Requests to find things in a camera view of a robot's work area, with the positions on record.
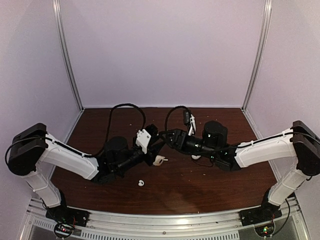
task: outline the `white plastic part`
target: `white plastic part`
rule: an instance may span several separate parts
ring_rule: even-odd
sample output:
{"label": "white plastic part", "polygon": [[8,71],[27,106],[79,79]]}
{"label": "white plastic part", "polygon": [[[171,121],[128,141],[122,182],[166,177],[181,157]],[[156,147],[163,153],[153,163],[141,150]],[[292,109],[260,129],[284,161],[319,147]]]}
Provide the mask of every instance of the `white plastic part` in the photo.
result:
{"label": "white plastic part", "polygon": [[193,160],[198,160],[199,158],[201,158],[201,156],[200,156],[200,155],[198,155],[198,156],[196,156],[196,155],[191,155],[191,158],[192,158]]}
{"label": "white plastic part", "polygon": [[160,166],[161,164],[164,163],[164,161],[168,161],[168,159],[166,159],[166,157],[164,157],[164,156],[157,155],[157,156],[155,157],[155,160],[154,160],[154,162],[153,162],[153,165],[154,165],[154,166]]}
{"label": "white plastic part", "polygon": [[32,171],[28,175],[21,177],[30,185],[33,191],[43,199],[49,208],[59,206],[61,203],[61,195],[58,188],[53,185],[48,177],[42,174],[41,167],[38,163],[35,167],[36,171]]}
{"label": "white plastic part", "polygon": [[138,182],[138,186],[139,187],[143,187],[145,185],[145,182],[144,181],[142,181],[142,180],[139,180],[139,182]]}
{"label": "white plastic part", "polygon": [[238,147],[251,144],[245,148],[237,148],[236,156],[234,157],[240,168],[246,168],[252,164],[257,164],[269,160],[295,157],[295,148],[290,142],[292,135],[285,133],[292,132],[292,129],[283,131],[282,136],[271,138],[265,141],[255,143],[257,141],[243,142]]}
{"label": "white plastic part", "polygon": [[[46,136],[50,139],[53,139],[55,142],[59,142],[49,133]],[[83,157],[86,155],[86,153],[80,152],[68,146],[69,148],[81,153],[81,156],[62,146],[59,146],[57,143],[51,142],[50,140],[46,140],[45,143],[48,144],[48,148],[46,148],[43,152],[39,162],[46,162],[56,165],[60,168],[76,173],[88,180],[93,179],[94,176],[99,172],[98,161],[96,158]]]}
{"label": "white plastic part", "polygon": [[136,134],[135,144],[142,148],[144,154],[146,154],[148,151],[150,139],[151,135],[145,129],[139,130]]}
{"label": "white plastic part", "polygon": [[196,129],[196,119],[191,114],[191,117],[190,117],[190,129],[189,129],[188,135],[189,136],[195,135],[196,134],[196,130],[197,130]]}
{"label": "white plastic part", "polygon": [[292,166],[291,169],[271,187],[268,202],[280,206],[309,176]]}

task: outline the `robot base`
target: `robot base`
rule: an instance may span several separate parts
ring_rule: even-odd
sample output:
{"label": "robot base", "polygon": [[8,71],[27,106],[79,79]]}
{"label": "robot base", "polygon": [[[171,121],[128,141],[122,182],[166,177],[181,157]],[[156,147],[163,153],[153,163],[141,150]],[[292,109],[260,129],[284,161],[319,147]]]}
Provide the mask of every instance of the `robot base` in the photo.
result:
{"label": "robot base", "polygon": [[[61,222],[65,222],[71,226],[73,226],[73,224],[75,224],[76,226],[80,226],[80,227],[87,226],[89,212],[67,207],[67,214],[70,217],[68,217],[68,218],[58,217],[57,219]],[[45,217],[48,219],[56,220],[53,218],[51,212],[49,212],[48,210],[46,211]]]}
{"label": "robot base", "polygon": [[280,218],[282,216],[281,210],[273,210],[268,211],[264,207],[259,206],[255,208],[250,208],[246,210],[242,210],[239,213],[240,220],[242,223],[242,226],[248,226],[248,225],[255,225],[260,224],[263,222],[268,222],[272,220],[272,217],[274,215],[274,218]]}

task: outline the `small white object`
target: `small white object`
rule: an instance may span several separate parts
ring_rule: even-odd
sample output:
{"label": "small white object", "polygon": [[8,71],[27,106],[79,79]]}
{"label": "small white object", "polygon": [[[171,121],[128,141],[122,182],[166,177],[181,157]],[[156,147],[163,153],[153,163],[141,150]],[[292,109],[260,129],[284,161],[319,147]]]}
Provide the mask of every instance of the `small white object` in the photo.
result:
{"label": "small white object", "polygon": [[198,160],[199,158],[201,158],[201,156],[200,156],[200,155],[198,155],[198,156],[196,156],[196,155],[191,155],[191,158],[192,158],[193,160]]}
{"label": "small white object", "polygon": [[190,117],[190,129],[189,129],[189,132],[188,132],[188,135],[189,136],[193,136],[196,134],[196,119],[195,117],[191,114],[191,117]]}
{"label": "small white object", "polygon": [[135,144],[142,148],[144,154],[147,154],[150,139],[151,135],[145,129],[139,130],[136,134]]}
{"label": "small white object", "polygon": [[145,185],[145,182],[144,181],[142,181],[142,180],[139,180],[139,182],[138,182],[138,186],[139,187],[142,187],[142,186],[144,186]]}
{"label": "small white object", "polygon": [[154,166],[160,166],[164,161],[168,161],[168,159],[166,159],[164,156],[160,156],[160,155],[157,155],[155,157],[155,160],[153,162],[153,165]]}

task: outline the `black bracket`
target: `black bracket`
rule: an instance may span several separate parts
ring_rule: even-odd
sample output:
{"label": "black bracket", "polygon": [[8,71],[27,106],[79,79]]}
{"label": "black bracket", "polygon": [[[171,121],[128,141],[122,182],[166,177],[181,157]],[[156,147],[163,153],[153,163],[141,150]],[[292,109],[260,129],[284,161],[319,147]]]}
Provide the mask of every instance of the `black bracket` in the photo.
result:
{"label": "black bracket", "polygon": [[281,210],[274,211],[267,210],[263,206],[242,210],[239,213],[242,226],[255,225],[263,222],[271,221],[272,218],[280,218],[282,216]]}
{"label": "black bracket", "polygon": [[[36,163],[48,147],[44,139],[46,134],[46,125],[37,123],[13,138],[12,143],[16,144],[11,148],[8,161],[9,170],[13,174],[25,176],[36,170]],[[26,140],[33,137],[43,139]]]}
{"label": "black bracket", "polygon": [[320,146],[315,140],[302,134],[310,135],[318,141],[320,139],[302,121],[295,121],[292,129],[295,134],[290,141],[298,158],[296,169],[307,176],[320,174]]}
{"label": "black bracket", "polygon": [[60,190],[61,203],[56,207],[47,207],[45,217],[53,219],[56,222],[86,227],[89,218],[89,212],[85,210],[67,207],[66,197]]}

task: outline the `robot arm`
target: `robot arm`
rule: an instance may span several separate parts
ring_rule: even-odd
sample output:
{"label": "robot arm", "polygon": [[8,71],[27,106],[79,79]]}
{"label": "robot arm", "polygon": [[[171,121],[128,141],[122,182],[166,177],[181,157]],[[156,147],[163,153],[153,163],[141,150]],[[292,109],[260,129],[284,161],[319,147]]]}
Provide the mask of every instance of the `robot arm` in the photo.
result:
{"label": "robot arm", "polygon": [[123,177],[127,170],[141,162],[149,166],[160,165],[161,162],[156,161],[165,143],[156,143],[158,139],[158,129],[149,125],[138,132],[134,138],[136,144],[131,149],[124,137],[116,136],[104,144],[102,154],[93,156],[60,142],[47,133],[44,124],[38,123],[13,138],[8,149],[10,155],[7,166],[12,173],[26,180],[41,197],[48,218],[85,226],[89,213],[67,207],[64,194],[42,173],[41,162],[61,167],[94,183],[104,184],[114,181],[116,176]]}
{"label": "robot arm", "polygon": [[165,132],[164,140],[179,152],[206,157],[225,171],[286,157],[298,160],[296,166],[266,191],[260,207],[240,212],[243,226],[281,217],[279,208],[286,198],[305,180],[320,174],[319,138],[301,121],[295,121],[292,128],[277,135],[236,145],[227,144],[227,134],[226,127],[209,121],[204,125],[202,138],[174,129]]}

